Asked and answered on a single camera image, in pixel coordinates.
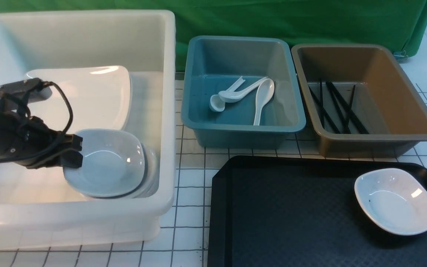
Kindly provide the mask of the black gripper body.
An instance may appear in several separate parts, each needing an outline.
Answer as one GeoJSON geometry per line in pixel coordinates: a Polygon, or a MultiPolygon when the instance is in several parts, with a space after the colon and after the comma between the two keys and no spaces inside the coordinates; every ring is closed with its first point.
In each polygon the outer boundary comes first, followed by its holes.
{"type": "Polygon", "coordinates": [[[0,164],[16,163],[27,169],[62,167],[62,145],[56,142],[62,135],[38,117],[22,119],[14,112],[0,111],[0,164]]]}

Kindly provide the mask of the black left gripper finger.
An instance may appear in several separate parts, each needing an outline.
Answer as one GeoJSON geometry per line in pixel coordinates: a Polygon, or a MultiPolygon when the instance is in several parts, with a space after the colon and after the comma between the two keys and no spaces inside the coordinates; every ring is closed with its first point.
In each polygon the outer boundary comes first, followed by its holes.
{"type": "Polygon", "coordinates": [[[65,146],[72,150],[81,151],[82,143],[83,137],[78,135],[65,135],[65,146]]]}

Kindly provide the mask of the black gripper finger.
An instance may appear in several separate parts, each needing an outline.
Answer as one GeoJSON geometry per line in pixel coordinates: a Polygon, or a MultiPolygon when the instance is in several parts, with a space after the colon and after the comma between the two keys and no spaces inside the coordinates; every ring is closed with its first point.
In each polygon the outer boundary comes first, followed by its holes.
{"type": "Polygon", "coordinates": [[[60,155],[60,165],[65,168],[78,169],[83,164],[83,155],[75,150],[66,150],[60,155]]]}

